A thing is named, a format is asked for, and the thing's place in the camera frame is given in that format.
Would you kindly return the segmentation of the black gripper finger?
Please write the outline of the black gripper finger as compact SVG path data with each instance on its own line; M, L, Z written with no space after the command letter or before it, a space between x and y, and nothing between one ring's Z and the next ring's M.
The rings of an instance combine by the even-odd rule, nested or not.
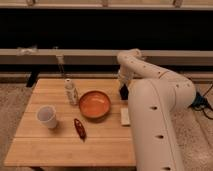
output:
M127 100L128 99L129 91L128 91L128 87L126 85L123 85L120 88L119 93L120 93L120 97L121 97L122 100Z

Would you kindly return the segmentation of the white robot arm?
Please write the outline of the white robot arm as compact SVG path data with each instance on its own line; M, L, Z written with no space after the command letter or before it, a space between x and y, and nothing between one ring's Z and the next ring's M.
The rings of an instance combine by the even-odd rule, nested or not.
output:
M118 78L129 88L128 114L137 171L185 171L170 113L189 107L193 82L148 63L138 49L118 53Z

